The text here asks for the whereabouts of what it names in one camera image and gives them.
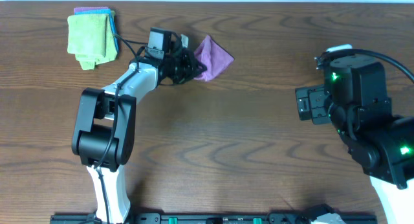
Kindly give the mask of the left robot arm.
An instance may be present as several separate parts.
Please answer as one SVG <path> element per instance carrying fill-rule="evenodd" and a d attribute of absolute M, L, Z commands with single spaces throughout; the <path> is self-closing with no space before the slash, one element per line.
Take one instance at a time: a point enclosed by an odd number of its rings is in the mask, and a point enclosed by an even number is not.
<path fill-rule="evenodd" d="M 152 28 L 148 43 L 134 52 L 121 77 L 101 89 L 82 92 L 72 152 L 93 180 L 98 205 L 94 223 L 125 223 L 129 219 L 131 202 L 124 166 L 135 142 L 136 106 L 164 79 L 182 85 L 206 71 L 188 44 L 184 34 Z"/>

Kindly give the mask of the purple microfiber cloth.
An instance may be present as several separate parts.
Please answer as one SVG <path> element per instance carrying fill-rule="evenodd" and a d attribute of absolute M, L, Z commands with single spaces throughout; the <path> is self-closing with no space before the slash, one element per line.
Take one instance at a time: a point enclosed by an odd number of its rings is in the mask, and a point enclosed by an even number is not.
<path fill-rule="evenodd" d="M 233 62 L 234 57 L 226 52 L 209 35 L 207 35 L 194 52 L 195 58 L 206 66 L 206 71 L 195 80 L 210 82 L 224 72 Z"/>

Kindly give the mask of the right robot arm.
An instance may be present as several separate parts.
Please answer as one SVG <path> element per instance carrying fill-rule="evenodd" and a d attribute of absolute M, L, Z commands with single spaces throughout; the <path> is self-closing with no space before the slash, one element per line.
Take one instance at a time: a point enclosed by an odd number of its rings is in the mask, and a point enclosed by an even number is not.
<path fill-rule="evenodd" d="M 369 176 L 388 223 L 413 222 L 413 117 L 394 115 L 384 62 L 410 80 L 413 73 L 384 54 L 330 48 L 315 58 L 324 83 L 295 90 L 300 120 L 331 123 L 352 159 Z"/>

